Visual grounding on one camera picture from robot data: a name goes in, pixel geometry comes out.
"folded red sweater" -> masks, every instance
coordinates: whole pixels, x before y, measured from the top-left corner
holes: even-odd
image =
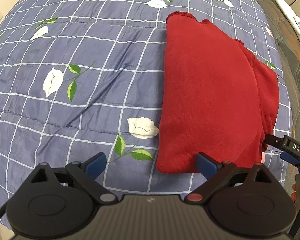
[[[242,41],[190,13],[168,16],[159,171],[197,172],[198,152],[251,167],[267,149],[278,108],[275,72]]]

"screw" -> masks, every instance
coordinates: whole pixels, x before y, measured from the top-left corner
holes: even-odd
[[[203,197],[200,194],[191,193],[187,196],[187,199],[192,202],[199,202],[203,199]]]
[[[100,200],[103,202],[111,202],[115,200],[115,195],[110,193],[105,193],[100,196]]]

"bed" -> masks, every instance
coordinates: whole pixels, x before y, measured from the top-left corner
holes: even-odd
[[[97,181],[119,197],[184,196],[206,180],[155,169],[173,11],[210,20],[275,71],[274,134],[291,135],[288,70],[256,0],[20,0],[0,25],[0,206],[38,163],[63,167],[98,152],[108,164]],[[279,150],[268,148],[265,165],[283,185]]]

